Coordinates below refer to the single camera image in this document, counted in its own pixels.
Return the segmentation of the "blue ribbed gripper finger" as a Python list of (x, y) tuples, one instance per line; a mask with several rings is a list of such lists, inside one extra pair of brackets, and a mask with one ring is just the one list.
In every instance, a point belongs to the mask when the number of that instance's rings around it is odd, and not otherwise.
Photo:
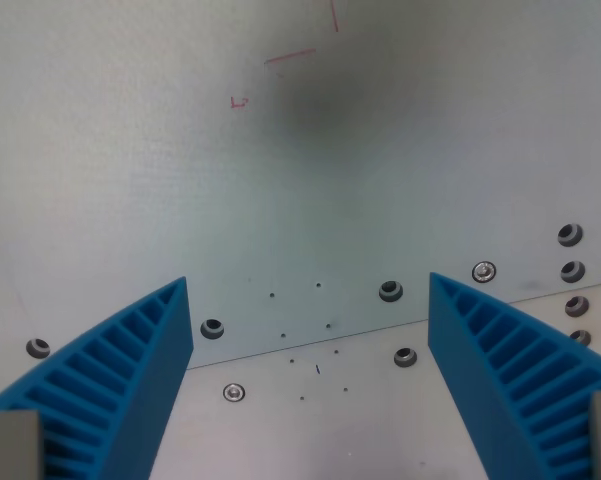
[(601, 391), (601, 355), (437, 273), (428, 346), (489, 478), (592, 478), (589, 404)]
[(13, 382), (0, 412), (40, 415), (46, 479), (146, 479), (193, 348), (178, 278)]

